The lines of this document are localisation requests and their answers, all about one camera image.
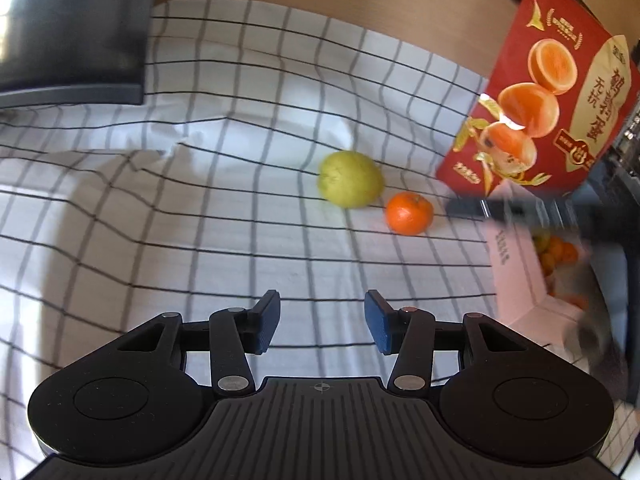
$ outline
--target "red package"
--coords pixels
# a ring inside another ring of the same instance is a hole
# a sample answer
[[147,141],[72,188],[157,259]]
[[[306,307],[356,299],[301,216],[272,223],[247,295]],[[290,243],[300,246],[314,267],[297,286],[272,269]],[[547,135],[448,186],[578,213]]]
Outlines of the red package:
[[466,195],[505,178],[533,193],[576,189],[635,104],[640,73],[575,0],[522,0],[484,93],[436,176]]

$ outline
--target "black monitor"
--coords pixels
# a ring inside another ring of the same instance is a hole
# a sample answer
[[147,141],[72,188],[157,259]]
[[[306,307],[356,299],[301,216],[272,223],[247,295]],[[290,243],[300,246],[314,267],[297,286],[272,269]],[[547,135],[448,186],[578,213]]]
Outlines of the black monitor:
[[0,0],[0,108],[141,104],[153,0]]

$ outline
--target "ribbed gray plate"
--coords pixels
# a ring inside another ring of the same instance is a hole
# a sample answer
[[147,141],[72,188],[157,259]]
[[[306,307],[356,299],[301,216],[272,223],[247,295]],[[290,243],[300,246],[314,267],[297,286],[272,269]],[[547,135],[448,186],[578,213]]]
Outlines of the ribbed gray plate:
[[30,478],[606,480],[615,476],[593,458],[553,468],[522,468],[476,455],[440,427],[426,402],[392,396],[375,378],[269,378],[254,396],[219,402],[195,437],[164,456],[119,468],[92,468],[54,457]]

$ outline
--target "silver screw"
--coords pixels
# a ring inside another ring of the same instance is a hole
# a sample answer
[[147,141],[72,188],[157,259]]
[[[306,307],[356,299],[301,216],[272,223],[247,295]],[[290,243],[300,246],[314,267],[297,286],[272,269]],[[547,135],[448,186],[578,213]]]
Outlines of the silver screw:
[[422,377],[417,375],[401,375],[394,381],[396,388],[401,390],[420,390],[426,384]]
[[226,392],[239,392],[249,385],[249,381],[240,375],[228,375],[218,381],[218,387]]

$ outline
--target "yellow-green fruit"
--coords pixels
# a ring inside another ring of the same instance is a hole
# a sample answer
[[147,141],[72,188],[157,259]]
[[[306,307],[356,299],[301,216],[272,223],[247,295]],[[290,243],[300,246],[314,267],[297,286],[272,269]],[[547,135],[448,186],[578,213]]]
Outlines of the yellow-green fruit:
[[329,202],[349,209],[364,207],[377,199],[385,189],[385,179],[367,155],[358,152],[336,152],[320,164],[320,194]]
[[538,229],[531,232],[533,237],[533,245],[536,248],[537,254],[542,254],[549,247],[549,242],[551,241],[551,232],[546,229]]

